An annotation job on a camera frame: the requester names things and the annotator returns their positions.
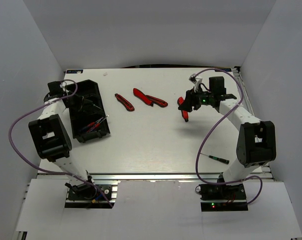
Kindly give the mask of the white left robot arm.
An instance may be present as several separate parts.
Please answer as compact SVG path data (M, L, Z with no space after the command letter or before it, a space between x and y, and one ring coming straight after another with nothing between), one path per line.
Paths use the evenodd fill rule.
M79 165L71 155L72 142L61 120L62 113L67 108L66 99L70 94L62 87L61 81L48 83L49 93L44 100L41 115L29 122L29 130L41 159L56 165L69 178L68 187L79 188L79 194L84 199L92 199L96 195L96 187L91 184L89 173Z

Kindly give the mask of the green black screwdriver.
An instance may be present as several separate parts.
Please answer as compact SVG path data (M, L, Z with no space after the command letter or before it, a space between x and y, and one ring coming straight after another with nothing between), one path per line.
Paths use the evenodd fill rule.
M223 158L220 158L220 157L216 157L216 156L212 156L212 155L208 155L208 154L204 154L204 153L201 153L201 155L204 155L210 159L213 159L217 162L220 162L220 163L223 163L223 164L229 164L229 160L226 160L226 159L223 159Z
M100 109L100 107L98 105L94 104L93 102L88 103L87 106Z

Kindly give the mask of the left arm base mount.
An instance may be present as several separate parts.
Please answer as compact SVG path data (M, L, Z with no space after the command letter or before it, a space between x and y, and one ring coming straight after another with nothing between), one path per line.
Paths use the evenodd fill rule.
M97 184L104 196L92 186L85 184L79 187L66 183L68 188L65 208L67 209L111 209L117 196L117 186L114 184Z

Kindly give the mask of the green black screwdriver front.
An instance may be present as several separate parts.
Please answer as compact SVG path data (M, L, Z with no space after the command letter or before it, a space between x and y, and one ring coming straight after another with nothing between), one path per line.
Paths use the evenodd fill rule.
M216 156L212 156L212 155L208 155L208 154L204 154L204 153L201 153L201 155L204 155L210 159L213 159L217 162L220 162L220 163L223 163L223 164L229 164L229 160L226 160L226 159L223 159L223 158L220 158L220 157L216 157Z

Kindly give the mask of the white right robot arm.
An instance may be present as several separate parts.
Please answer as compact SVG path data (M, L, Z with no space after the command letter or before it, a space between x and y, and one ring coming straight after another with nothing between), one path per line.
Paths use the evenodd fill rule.
M224 77L210 77L209 89L206 91L201 88L201 77L193 74L189 79L194 87L186 92L179 110L190 113L201 106L209 105L238 130L236 160L222 173L223 183L216 187L220 198L229 199L235 193L233 185L245 180L258 167L275 159L275 126L271 121L262 121L252 115L235 95L227 93Z

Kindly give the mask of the small blue handle screwdriver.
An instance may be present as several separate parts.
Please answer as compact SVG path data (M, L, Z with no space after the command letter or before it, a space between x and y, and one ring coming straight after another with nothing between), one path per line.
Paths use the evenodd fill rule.
M91 128L88 130L88 133L90 133L90 132L92 132L93 130L97 129L97 128L100 126L101 123L99 123L99 124L94 125L93 127L91 127Z

